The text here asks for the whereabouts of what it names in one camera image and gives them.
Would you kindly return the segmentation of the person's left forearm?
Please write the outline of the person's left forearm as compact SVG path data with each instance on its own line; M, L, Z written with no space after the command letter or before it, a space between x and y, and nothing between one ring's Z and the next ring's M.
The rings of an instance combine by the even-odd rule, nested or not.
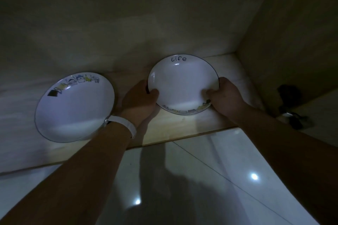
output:
M111 122L19 201L0 225L95 225L131 139L127 127Z

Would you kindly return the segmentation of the white plate with cartoon print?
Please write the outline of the white plate with cartoon print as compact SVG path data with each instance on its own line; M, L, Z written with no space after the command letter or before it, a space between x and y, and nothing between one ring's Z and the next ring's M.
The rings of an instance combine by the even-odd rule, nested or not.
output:
M115 103L112 83L94 72L79 72L53 84L35 110L35 126L57 143L87 140L103 125Z

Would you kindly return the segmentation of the person's right forearm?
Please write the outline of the person's right forearm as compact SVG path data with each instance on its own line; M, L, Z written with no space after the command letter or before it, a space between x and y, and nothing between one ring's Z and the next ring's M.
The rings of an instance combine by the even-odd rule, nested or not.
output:
M320 225L338 225L338 147L243 102L231 104L225 113Z

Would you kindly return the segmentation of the metal cabinet hinge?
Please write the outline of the metal cabinet hinge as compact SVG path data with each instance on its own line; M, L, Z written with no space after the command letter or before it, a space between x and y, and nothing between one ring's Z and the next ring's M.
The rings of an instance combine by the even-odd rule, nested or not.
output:
M295 130L303 130L314 127L314 122L308 116L301 116L292 111L302 103L302 93L295 85L281 85L277 88L282 105L278 110L285 117L288 124Z

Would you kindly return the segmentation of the white wristband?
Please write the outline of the white wristband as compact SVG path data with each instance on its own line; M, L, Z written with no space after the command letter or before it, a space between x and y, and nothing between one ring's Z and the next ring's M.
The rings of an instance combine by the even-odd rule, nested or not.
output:
M115 123L123 125L124 127L126 127L129 130L129 132L131 134L131 138L132 139L135 138L135 136L137 134L137 129L136 129L135 125L132 122L130 122L129 120L127 120L123 117L120 117L120 116L109 116L104 120L104 123L106 125L110 122L115 122Z

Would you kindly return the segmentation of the person's right hand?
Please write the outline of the person's right hand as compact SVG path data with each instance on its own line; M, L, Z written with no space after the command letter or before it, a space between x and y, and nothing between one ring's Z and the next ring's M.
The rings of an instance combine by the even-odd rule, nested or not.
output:
M237 124L242 115L249 108L238 88L227 78L219 78L219 96L216 100L210 100L217 112L226 116Z

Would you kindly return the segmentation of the white plate with handwritten print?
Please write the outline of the white plate with handwritten print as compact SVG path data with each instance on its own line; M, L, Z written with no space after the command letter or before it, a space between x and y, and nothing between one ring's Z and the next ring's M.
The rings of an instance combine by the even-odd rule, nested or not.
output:
M151 69L147 89L157 89L157 105L176 115L194 115L210 107L207 90L220 86L216 70L202 58L177 54L160 60Z

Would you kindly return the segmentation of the person's left hand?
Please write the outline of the person's left hand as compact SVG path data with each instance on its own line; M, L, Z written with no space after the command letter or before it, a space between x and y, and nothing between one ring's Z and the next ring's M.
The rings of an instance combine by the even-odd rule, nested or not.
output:
M156 104L146 104L147 81L145 79L134 85L122 100L122 111L120 117L132 122L137 128L154 111Z

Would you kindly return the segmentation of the wooden cabinet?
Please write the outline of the wooden cabinet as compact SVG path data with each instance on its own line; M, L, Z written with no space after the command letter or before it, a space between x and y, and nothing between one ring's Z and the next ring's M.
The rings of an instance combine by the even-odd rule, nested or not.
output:
M61 163L40 97L76 72L106 72L118 100L172 54L205 58L277 115L281 85L305 104L338 89L338 0L0 0L0 175Z

